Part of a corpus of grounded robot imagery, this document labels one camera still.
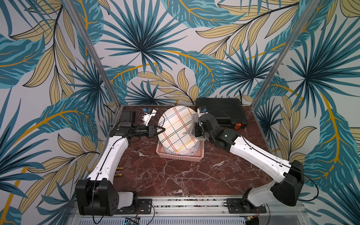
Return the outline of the white plate with colourful squiggles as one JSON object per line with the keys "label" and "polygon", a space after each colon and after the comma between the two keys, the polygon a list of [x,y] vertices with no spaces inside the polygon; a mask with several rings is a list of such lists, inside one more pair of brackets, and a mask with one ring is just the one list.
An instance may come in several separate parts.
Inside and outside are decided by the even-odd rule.
{"label": "white plate with colourful squiggles", "polygon": [[200,143],[201,143],[201,141],[198,141],[190,149],[185,149],[184,148],[184,149],[179,150],[179,151],[174,151],[174,150],[171,150],[171,149],[168,149],[168,148],[164,147],[164,150],[165,150],[166,154],[169,154],[169,155],[193,156],[198,151],[198,148],[200,147]]}

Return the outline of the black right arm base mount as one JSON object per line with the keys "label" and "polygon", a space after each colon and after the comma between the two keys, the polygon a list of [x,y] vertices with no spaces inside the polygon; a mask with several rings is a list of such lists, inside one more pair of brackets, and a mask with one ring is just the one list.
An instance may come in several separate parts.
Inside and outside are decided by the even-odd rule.
{"label": "black right arm base mount", "polygon": [[223,205],[228,209],[230,214],[259,215],[267,212],[265,206],[256,207],[249,201],[240,198],[228,198]]}

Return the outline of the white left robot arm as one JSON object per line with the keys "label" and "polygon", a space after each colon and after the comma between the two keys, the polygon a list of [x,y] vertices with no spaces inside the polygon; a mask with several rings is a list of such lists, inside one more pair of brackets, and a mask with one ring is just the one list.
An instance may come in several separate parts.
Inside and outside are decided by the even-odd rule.
{"label": "white left robot arm", "polygon": [[131,138],[153,138],[165,131],[162,126],[149,123],[156,114],[156,110],[146,110],[142,124],[136,126],[134,111],[121,113],[111,128],[108,144],[99,162],[87,178],[76,184],[77,205],[82,216],[113,216],[116,213],[134,214],[141,211],[136,192],[117,192],[113,180]]}

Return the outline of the grey striped microfibre cloth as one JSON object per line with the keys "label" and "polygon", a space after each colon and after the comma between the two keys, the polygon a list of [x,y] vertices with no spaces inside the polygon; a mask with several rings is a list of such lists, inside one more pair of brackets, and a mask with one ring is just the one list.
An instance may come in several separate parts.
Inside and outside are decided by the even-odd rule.
{"label": "grey striped microfibre cloth", "polygon": [[190,135],[190,137],[195,138],[196,140],[204,141],[205,138],[202,134],[202,128],[199,123],[198,113],[192,114],[190,127],[182,133],[183,135]]}

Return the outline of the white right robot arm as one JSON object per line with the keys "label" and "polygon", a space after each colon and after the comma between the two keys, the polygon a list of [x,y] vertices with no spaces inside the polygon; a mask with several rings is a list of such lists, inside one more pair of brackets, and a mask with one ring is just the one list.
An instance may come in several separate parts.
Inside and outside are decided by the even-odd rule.
{"label": "white right robot arm", "polygon": [[238,206],[250,211],[267,203],[278,201],[295,206],[304,185],[303,164],[289,162],[261,149],[232,129],[222,129],[215,116],[200,113],[197,126],[200,134],[219,149],[241,157],[267,173],[272,181],[257,188],[248,189]]}

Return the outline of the white plate with coloured stripes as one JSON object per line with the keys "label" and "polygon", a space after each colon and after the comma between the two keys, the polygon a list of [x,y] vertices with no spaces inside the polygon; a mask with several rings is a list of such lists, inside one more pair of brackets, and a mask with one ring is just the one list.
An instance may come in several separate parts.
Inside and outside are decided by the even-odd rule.
{"label": "white plate with coloured stripes", "polygon": [[198,142],[190,135],[182,134],[190,127],[194,113],[195,111],[187,106],[174,106],[162,114],[158,125],[166,130],[159,134],[158,138],[163,147],[179,151],[184,148],[190,149]]}

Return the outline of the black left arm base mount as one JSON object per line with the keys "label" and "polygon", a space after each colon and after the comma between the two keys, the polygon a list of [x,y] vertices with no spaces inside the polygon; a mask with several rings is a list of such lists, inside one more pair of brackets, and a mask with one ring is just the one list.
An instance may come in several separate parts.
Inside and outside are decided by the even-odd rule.
{"label": "black left arm base mount", "polygon": [[152,209],[152,199],[139,199],[135,200],[130,206],[120,209],[120,212],[123,214],[141,214],[141,215],[150,215],[153,213]]}

